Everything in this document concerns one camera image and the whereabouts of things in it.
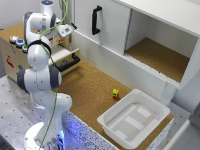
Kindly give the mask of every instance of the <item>white wall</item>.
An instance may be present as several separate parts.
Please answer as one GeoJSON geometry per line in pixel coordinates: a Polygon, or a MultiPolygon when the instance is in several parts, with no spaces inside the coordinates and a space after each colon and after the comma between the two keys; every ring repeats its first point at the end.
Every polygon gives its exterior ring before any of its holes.
{"type": "Polygon", "coordinates": [[[195,109],[200,102],[200,71],[183,89],[177,91],[173,102],[189,112],[192,112],[195,109]]]}
{"type": "MultiPolygon", "coordinates": [[[[23,21],[26,12],[40,12],[42,0],[0,0],[0,29],[5,29],[23,21]]],[[[58,0],[54,2],[54,12],[61,19],[58,0]]]]}

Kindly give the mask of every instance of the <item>black handle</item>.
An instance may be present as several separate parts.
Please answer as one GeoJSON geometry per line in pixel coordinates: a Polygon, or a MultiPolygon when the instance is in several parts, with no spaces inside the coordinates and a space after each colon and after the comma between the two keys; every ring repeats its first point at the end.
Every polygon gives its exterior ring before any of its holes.
{"type": "Polygon", "coordinates": [[[64,66],[61,67],[56,67],[60,72],[63,72],[67,69],[69,69],[70,67],[74,66],[75,64],[77,64],[81,59],[75,55],[75,53],[72,53],[72,58],[74,59],[73,61],[67,63],[64,66]]]}
{"type": "Polygon", "coordinates": [[[102,10],[101,6],[97,6],[97,8],[95,8],[93,10],[93,14],[92,14],[92,34],[95,35],[97,33],[100,32],[99,29],[97,29],[97,12],[102,10]]]}

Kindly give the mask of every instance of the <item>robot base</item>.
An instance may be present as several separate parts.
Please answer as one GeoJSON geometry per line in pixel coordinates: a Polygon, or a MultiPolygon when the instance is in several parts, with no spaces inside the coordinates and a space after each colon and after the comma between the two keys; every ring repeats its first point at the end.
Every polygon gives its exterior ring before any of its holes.
{"type": "Polygon", "coordinates": [[[43,122],[37,123],[26,132],[26,135],[24,137],[25,150],[39,150],[40,149],[40,143],[39,141],[35,140],[35,137],[37,136],[38,132],[40,131],[43,125],[44,125],[43,122]]]}

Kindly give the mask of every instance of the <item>gray floor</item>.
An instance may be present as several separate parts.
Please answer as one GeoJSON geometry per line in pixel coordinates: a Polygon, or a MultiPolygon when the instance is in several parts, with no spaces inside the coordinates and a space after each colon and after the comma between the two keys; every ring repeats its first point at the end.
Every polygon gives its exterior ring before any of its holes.
{"type": "Polygon", "coordinates": [[[4,69],[3,60],[1,58],[1,52],[0,52],[0,78],[5,76],[5,75],[6,75],[6,72],[5,72],[5,69],[4,69]]]}

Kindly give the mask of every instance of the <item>cabinet shelf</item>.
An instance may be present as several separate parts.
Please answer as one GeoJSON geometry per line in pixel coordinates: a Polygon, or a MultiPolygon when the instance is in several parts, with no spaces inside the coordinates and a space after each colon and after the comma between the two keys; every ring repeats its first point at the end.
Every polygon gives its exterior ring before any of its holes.
{"type": "Polygon", "coordinates": [[[178,82],[181,82],[190,60],[149,38],[144,38],[125,53],[178,82]]]}

